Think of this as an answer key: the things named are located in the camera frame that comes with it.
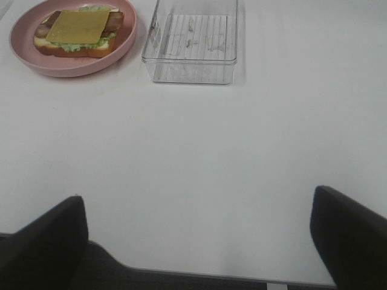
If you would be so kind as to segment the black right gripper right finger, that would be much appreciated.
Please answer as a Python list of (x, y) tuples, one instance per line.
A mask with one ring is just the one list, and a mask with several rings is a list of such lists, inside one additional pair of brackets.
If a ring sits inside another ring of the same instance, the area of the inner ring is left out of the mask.
[(386, 218), (319, 185), (310, 233), (337, 289), (386, 289)]

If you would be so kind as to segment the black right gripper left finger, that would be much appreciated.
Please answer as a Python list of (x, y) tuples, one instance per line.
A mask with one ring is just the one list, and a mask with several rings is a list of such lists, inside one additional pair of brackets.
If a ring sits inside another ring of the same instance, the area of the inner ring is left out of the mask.
[(87, 243), (84, 201), (71, 196), (1, 239), (1, 289), (68, 289)]

